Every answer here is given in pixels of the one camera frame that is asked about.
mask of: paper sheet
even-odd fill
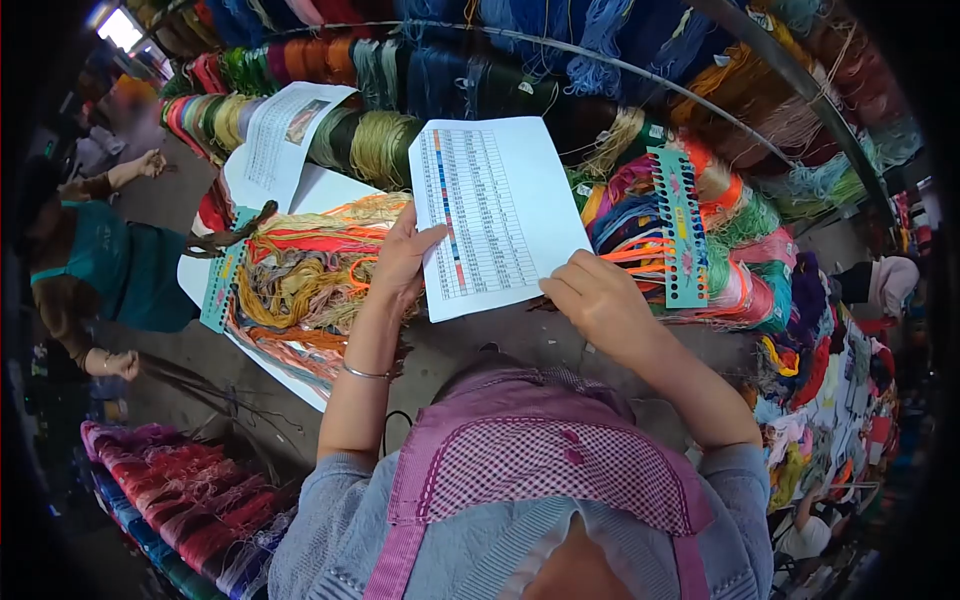
[[[224,165],[233,201],[253,207],[276,200],[279,212],[288,212],[317,126],[355,91],[348,85],[293,82],[257,107],[247,141]]]
[[[448,230],[423,262],[431,322],[535,298],[590,251],[541,118],[429,121],[409,157],[418,229]]]

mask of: pink checkered apron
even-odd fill
[[[696,534],[712,513],[689,461],[608,405],[558,387],[531,390],[518,375],[475,375],[419,411],[400,449],[392,527],[364,598],[403,597],[430,523],[489,502],[559,495],[628,511],[669,534],[682,598],[708,598]]]

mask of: concrete floor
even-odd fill
[[[172,135],[167,136],[162,150],[168,161],[177,165],[178,171],[157,180],[131,183],[114,205],[129,220],[186,232],[215,173]],[[802,244],[822,254],[824,267],[831,266],[834,260],[846,261],[849,267],[855,260],[862,259],[854,258],[852,252],[855,251],[849,250],[856,246],[851,244],[851,238],[836,233],[818,232],[806,236]],[[753,334],[718,333],[698,325],[676,326],[672,330],[688,348],[730,380],[741,378],[755,364],[751,355],[756,339]],[[110,350],[148,351],[188,367],[217,385],[234,385],[247,400],[276,411],[301,427],[274,418],[281,431],[277,434],[259,422],[254,431],[263,443],[305,466],[313,464],[321,413],[277,383],[226,336],[214,333],[199,322],[179,334],[140,332],[102,323],[97,326],[97,335]],[[389,408],[402,410],[411,417],[430,402],[458,365],[490,341],[521,360],[540,366],[565,365],[581,375],[607,382],[626,397],[648,398],[653,393],[643,381],[606,356],[587,351],[584,339],[563,315],[526,312],[524,305],[442,324],[415,322],[403,336],[414,349],[406,359],[403,376],[391,387]],[[127,400],[133,424],[156,421],[188,429],[210,415],[209,409],[145,376],[131,384]],[[683,444],[683,428],[668,404],[656,400],[638,402],[636,410],[641,426],[656,437],[674,446]],[[399,448],[406,431],[403,419],[391,420],[387,432],[388,451]]]

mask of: gray sweater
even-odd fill
[[[270,567],[273,600],[363,596],[390,527],[385,515],[396,461],[391,454],[373,473],[347,454],[317,464]],[[711,596],[766,598],[773,551],[766,523],[770,478],[762,452],[749,444],[730,446],[705,456],[700,472],[714,516],[698,536]],[[529,573],[535,575],[565,538],[574,512],[612,557],[613,572],[634,597],[680,597],[666,534],[598,502],[564,496],[477,506],[431,524],[405,597],[519,598]]]

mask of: black cable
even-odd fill
[[[393,415],[403,415],[403,417],[407,419],[407,424],[410,425],[410,428],[413,429],[414,426],[414,421],[410,419],[410,415],[407,415],[403,411],[393,411],[387,413],[387,416],[383,419],[383,435],[380,437],[380,450],[383,452],[383,456],[380,458],[387,456],[387,421],[390,420],[390,417]]]

